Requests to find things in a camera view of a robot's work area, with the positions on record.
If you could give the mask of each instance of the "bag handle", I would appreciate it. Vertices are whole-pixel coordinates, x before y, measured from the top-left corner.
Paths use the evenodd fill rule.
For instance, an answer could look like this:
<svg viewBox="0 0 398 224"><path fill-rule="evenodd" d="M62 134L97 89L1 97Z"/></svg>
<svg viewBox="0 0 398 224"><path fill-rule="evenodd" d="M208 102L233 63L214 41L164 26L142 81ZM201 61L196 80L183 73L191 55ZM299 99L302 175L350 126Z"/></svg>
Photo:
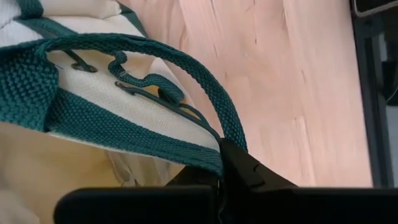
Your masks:
<svg viewBox="0 0 398 224"><path fill-rule="evenodd" d="M139 52L167 60L185 70L194 78L208 95L223 128L225 138L235 142L247 151L243 127L236 108L225 89L217 79L193 57L156 40L126 34L79 34L40 40L35 43L35 54L42 60L47 59L46 52L54 50L97 50L115 56L108 69L121 66L125 58L118 51ZM24 47L32 47L31 42Z"/></svg>

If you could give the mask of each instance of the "teal woven handle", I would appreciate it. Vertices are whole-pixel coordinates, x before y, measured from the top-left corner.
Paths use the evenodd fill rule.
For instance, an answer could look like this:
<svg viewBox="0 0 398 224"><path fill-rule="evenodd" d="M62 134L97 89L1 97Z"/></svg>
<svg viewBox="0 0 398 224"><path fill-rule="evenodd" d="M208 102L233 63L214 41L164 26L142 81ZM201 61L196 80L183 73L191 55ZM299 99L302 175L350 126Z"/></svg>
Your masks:
<svg viewBox="0 0 398 224"><path fill-rule="evenodd" d="M125 34L79 34L47 39L37 47L36 53L45 60L46 52L53 50L97 50L116 57L109 65L121 65L126 61L117 51L153 55L176 64L190 74L208 95L225 138L247 151L243 127L231 98L207 68L191 56L158 41Z"/></svg>

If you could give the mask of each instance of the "light wood surface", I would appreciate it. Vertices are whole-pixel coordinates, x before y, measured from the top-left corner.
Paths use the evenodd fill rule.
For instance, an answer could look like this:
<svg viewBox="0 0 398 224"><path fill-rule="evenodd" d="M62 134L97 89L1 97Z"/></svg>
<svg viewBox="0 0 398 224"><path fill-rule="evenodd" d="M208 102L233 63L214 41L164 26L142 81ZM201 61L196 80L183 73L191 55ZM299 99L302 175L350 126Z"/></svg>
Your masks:
<svg viewBox="0 0 398 224"><path fill-rule="evenodd" d="M124 0L232 97L249 152L299 185L371 186L348 1ZM210 102L170 65L220 130Z"/></svg>

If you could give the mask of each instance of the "wood grain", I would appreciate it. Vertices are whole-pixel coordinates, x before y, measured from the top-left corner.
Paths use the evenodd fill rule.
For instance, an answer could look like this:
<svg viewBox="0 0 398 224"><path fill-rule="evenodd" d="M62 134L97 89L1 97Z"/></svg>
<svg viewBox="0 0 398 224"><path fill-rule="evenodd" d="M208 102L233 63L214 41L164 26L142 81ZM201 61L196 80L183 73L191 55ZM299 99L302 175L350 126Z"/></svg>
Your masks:
<svg viewBox="0 0 398 224"><path fill-rule="evenodd" d="M122 2L213 73L261 162L299 185L372 185L348 1ZM197 83L170 67L220 131Z"/></svg>

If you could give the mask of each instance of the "tote bag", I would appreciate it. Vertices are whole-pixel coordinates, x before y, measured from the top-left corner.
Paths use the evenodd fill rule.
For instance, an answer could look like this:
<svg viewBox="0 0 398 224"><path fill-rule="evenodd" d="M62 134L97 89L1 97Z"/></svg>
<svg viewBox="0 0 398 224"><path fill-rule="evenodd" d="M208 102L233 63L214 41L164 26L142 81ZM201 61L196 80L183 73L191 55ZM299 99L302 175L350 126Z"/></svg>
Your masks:
<svg viewBox="0 0 398 224"><path fill-rule="evenodd" d="M0 126L0 141L7 147L6 141L14 138L19 148L0 154L0 160L5 159L2 165L11 163L0 183L7 189L3 195L21 204L18 211L26 206L41 223L50 223L56 199L73 187L147 185L150 181L145 174L151 169L158 174L160 185L170 180L173 167L178 172L185 165L222 177L218 133L195 109L163 60L178 65L201 85L224 136L246 148L234 105L214 76L189 55L147 38L126 6L108 0L0 3L0 11L7 8L2 16L11 18L0 17L0 25L5 24L0 26L0 121L5 122ZM95 10L85 11L86 6L95 6ZM29 148L25 141L42 148ZM39 157L39 162L48 157L46 165L30 169L26 164L31 165L33 157ZM51 202L40 204L46 192L54 191L51 184L38 185L34 197L32 189L25 188L45 181L50 172L52 176L71 175L56 172L66 158L68 165L62 169L99 170L90 180L85 175L78 184L62 183L70 185L57 189ZM84 161L101 165L82 168ZM112 173L104 168L106 161Z"/></svg>

